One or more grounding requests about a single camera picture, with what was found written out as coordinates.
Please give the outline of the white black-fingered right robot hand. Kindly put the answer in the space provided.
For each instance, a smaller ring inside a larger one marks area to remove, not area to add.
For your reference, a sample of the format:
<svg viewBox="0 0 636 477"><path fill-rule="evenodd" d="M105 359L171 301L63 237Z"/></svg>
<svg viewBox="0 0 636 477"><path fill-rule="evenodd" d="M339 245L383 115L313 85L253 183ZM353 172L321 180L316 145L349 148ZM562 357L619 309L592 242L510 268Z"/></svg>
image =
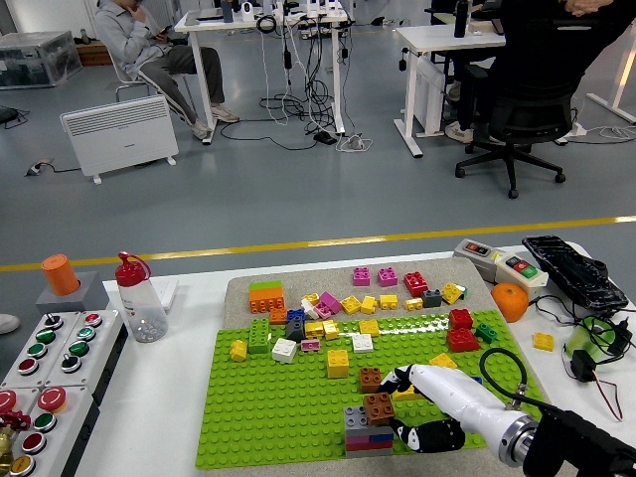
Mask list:
<svg viewBox="0 0 636 477"><path fill-rule="evenodd" d="M514 455L514 448L538 427L530 416L507 409L465 373L445 367L418 364L397 367L382 380L379 391L391 394L409 387L457 420L463 431L480 434L501 461L511 467L521 465L523 459Z"/></svg>

